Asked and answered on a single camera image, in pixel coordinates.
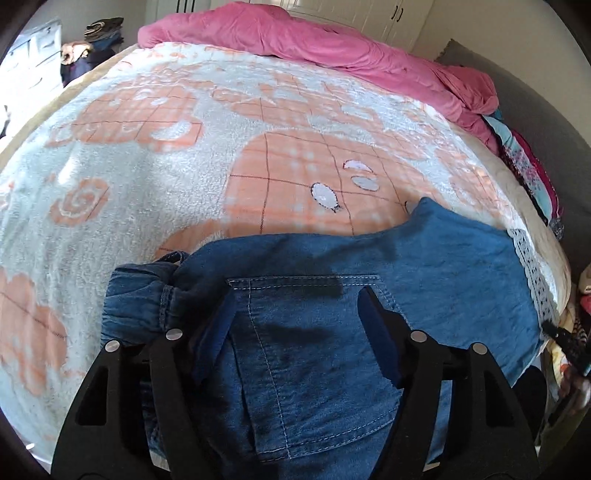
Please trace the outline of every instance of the denim pocket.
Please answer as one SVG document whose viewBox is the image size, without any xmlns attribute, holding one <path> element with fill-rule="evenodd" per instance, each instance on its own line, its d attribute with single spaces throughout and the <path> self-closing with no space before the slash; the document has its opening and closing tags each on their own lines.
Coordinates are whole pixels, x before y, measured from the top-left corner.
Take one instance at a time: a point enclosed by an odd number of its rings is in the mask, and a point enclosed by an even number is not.
<svg viewBox="0 0 591 480">
<path fill-rule="evenodd" d="M 380 373 L 357 314 L 376 275 L 230 280 L 237 299 L 230 330 L 261 461 L 333 449 L 389 425 L 399 392 Z"/>
</svg>

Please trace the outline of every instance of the pink duvet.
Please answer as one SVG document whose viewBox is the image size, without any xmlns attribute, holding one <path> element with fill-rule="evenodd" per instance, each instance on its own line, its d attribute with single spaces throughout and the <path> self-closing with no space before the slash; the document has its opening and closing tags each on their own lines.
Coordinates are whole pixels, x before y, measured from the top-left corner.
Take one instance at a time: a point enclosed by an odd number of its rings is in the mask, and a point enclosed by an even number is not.
<svg viewBox="0 0 591 480">
<path fill-rule="evenodd" d="M 499 100 L 491 78 L 477 70 L 439 65 L 352 28 L 315 24 L 293 18 L 280 7 L 242 2 L 194 14 L 172 14 L 139 29 L 142 48 L 166 41 L 310 61 L 349 73 L 431 105 L 498 153 L 496 139 L 480 114 L 493 113 Z"/>
</svg>

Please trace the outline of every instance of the blanket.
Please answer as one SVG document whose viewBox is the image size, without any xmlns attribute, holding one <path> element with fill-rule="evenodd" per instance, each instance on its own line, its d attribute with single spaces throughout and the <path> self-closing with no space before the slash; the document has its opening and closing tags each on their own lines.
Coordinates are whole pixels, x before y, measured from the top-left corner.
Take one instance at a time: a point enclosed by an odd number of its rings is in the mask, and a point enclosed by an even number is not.
<svg viewBox="0 0 591 480">
<path fill-rule="evenodd" d="M 0 174 L 0 402 L 42 458 L 99 351 L 121 264 L 217 238 L 378 232 L 428 196 L 526 230 L 559 311 L 568 297 L 560 247 L 513 175 L 411 97 L 309 63 L 163 43 L 58 105 Z"/>
<path fill-rule="evenodd" d="M 165 41 L 305 60 L 349 73 L 431 105 L 498 153 L 496 138 L 480 115 L 492 114 L 499 99 L 491 78 L 475 69 L 439 65 L 371 40 L 353 28 L 319 25 L 293 18 L 275 5 L 243 2 L 194 14 L 168 15 L 139 29 L 140 47 Z"/>
</svg>

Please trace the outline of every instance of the gray headboard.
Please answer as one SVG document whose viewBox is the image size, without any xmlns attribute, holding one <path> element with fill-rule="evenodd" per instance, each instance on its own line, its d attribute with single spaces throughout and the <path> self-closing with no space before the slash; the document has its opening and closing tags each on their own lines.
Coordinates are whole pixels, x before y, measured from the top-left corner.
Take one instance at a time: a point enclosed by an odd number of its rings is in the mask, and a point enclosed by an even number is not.
<svg viewBox="0 0 591 480">
<path fill-rule="evenodd" d="M 495 82 L 505 122 L 528 141 L 564 206 L 561 244 L 578 281 L 591 262 L 591 147 L 542 96 L 458 42 L 449 42 L 437 61 L 476 68 Z"/>
</svg>

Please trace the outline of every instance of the metal rivet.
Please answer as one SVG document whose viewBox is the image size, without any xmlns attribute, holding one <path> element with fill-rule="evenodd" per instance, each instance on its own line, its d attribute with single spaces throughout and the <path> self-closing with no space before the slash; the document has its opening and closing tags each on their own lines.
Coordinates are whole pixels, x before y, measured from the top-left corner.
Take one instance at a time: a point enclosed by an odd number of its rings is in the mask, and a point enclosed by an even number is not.
<svg viewBox="0 0 591 480">
<path fill-rule="evenodd" d="M 486 348 L 486 345 L 483 345 L 481 343 L 475 343 L 474 345 L 472 345 L 472 349 L 478 353 L 478 355 L 486 355 L 488 348 Z"/>
<path fill-rule="evenodd" d="M 119 350 L 120 346 L 121 344 L 117 340 L 111 340 L 105 345 L 105 350 L 107 350 L 109 353 L 113 353 Z"/>
<path fill-rule="evenodd" d="M 410 338 L 417 343 L 423 343 L 427 340 L 427 334 L 425 332 L 421 332 L 420 330 L 415 330 L 410 334 Z"/>
<path fill-rule="evenodd" d="M 166 338 L 168 340 L 178 340 L 182 336 L 183 336 L 183 331 L 178 328 L 173 328 L 172 330 L 169 330 L 168 332 L 166 332 Z"/>
</svg>

